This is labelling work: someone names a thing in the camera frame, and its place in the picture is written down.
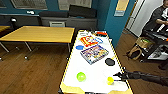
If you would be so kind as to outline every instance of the desk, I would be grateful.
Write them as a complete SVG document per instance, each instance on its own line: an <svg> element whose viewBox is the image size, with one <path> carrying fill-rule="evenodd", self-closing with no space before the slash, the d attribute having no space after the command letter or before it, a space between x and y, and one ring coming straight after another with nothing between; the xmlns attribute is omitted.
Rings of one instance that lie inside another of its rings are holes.
<svg viewBox="0 0 168 94"><path fill-rule="evenodd" d="M108 77L113 77L115 80L120 80L120 78L114 77L113 75L115 73L121 72L119 60L116 56L114 48L109 42L109 38L99 37L101 40L103 40L103 43L99 45L108 50L109 54L101 60L90 65L80 55L81 50L76 49L77 45L83 45L83 43L79 40L79 38L83 37L80 35L80 33L81 32L79 31L67 67L65 69L59 91L62 91L63 93L77 94L85 94L88 92L101 94L133 94L127 82L115 81L113 85L107 85L106 83ZM106 58L112 58L114 56L115 58L113 60L115 61L115 65L106 65ZM79 72L85 73L86 80L84 82L79 82L77 80L76 75Z"/></svg>
<svg viewBox="0 0 168 94"><path fill-rule="evenodd" d="M69 27L43 27L23 26L8 35L0 38L0 41L23 41L30 51L32 49L27 42L57 42L69 43L73 36L74 28Z"/></svg>

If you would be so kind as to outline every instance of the wall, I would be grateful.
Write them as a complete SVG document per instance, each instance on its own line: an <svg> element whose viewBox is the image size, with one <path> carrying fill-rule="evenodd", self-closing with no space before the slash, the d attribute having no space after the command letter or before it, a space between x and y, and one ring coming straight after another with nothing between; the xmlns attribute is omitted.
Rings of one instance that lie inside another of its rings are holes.
<svg viewBox="0 0 168 94"><path fill-rule="evenodd" d="M105 0L99 0L99 2L109 3L110 5L107 4L107 6L110 6L110 7L108 9L108 12L106 12L107 11L106 10L102 15L100 14L98 15L99 22L101 21L103 22L103 24L98 23L98 26L99 26L98 28L103 30L103 27L104 27L104 30L107 31L109 37L113 39L112 41L113 46L116 47L120 39L121 33L124 29L124 26L126 24L126 21L131 13L135 0L129 0L129 4L127 6L125 14L122 17L114 16L118 0L111 0L111 2L109 0L107 1L108 2L106 2Z"/></svg>
<svg viewBox="0 0 168 94"><path fill-rule="evenodd" d="M104 30L111 0L99 0L97 7L98 29Z"/></svg>
<svg viewBox="0 0 168 94"><path fill-rule="evenodd" d="M137 5L131 15L131 18L126 28L139 37L142 33L142 28L150 19L150 16L152 15L154 9L161 6L162 4L163 0L138 0Z"/></svg>
<svg viewBox="0 0 168 94"><path fill-rule="evenodd" d="M31 15L27 14L27 10L31 9L16 9L13 7L11 0L2 0L7 8L0 8L0 14L19 14L19 15ZM92 0L92 8L97 9L97 0ZM61 11L59 10L58 0L46 0L48 11ZM44 10L33 10L35 15Z"/></svg>

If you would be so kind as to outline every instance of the board game box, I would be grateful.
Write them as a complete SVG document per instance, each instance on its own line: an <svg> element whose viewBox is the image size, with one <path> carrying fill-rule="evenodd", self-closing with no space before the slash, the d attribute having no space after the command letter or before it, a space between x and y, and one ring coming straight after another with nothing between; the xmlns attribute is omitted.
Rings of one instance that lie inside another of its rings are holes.
<svg viewBox="0 0 168 94"><path fill-rule="evenodd" d="M102 59L108 55L108 53L109 52L100 45L94 45L80 52L80 54L89 64L93 64L96 61Z"/></svg>
<svg viewBox="0 0 168 94"><path fill-rule="evenodd" d="M80 38L80 41L85 45L85 47L98 44L98 42L96 40L94 40L94 38L92 36L82 37L82 38Z"/></svg>

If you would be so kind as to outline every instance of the blue wall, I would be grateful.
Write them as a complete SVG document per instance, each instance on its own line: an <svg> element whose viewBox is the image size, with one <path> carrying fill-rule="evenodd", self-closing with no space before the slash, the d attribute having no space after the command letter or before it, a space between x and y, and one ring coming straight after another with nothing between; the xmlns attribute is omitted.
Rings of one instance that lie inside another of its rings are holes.
<svg viewBox="0 0 168 94"><path fill-rule="evenodd" d="M100 13L98 13L98 28L107 31L109 37L113 39L112 44L114 47L117 46L117 43L120 39L121 33L124 29L127 19L131 13L135 0L129 0L129 4L127 6L125 14L122 17L114 16L117 3L118 0L99 0L100 6L98 8L98 11L101 11Z"/></svg>
<svg viewBox="0 0 168 94"><path fill-rule="evenodd" d="M111 0L98 0L97 19L99 30L104 30Z"/></svg>
<svg viewBox="0 0 168 94"><path fill-rule="evenodd" d="M0 14L27 14L27 10L32 9L16 9L13 7L11 0L2 0L7 8L0 8ZM48 11L61 11L59 10L58 0L46 0ZM92 0L92 8L97 9L97 0ZM44 10L33 10L35 15Z"/></svg>

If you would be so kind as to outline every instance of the white table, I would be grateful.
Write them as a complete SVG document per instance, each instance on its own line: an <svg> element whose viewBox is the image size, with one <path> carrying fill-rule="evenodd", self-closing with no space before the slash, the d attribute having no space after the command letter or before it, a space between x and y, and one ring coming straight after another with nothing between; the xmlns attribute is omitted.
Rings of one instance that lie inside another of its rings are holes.
<svg viewBox="0 0 168 94"><path fill-rule="evenodd" d="M115 81L112 85L107 85L106 81L108 77L113 77L115 80L120 80L119 77L114 77L113 75L121 72L120 63L116 56L114 58L115 65L108 66L105 63L106 58L112 58L116 55L108 37L99 37L103 40L102 44L99 44L103 48L109 51L109 54L103 59L90 65L80 54L81 50L77 50L77 45L83 45L79 38L83 37L78 33L73 50L67 67L65 69L64 76L60 88L64 93L112 93L112 94L122 94L121 92L127 92L126 94L132 94L131 88L129 88L128 83ZM83 72L86 75L86 80L84 82L79 82L76 75L79 72Z"/></svg>

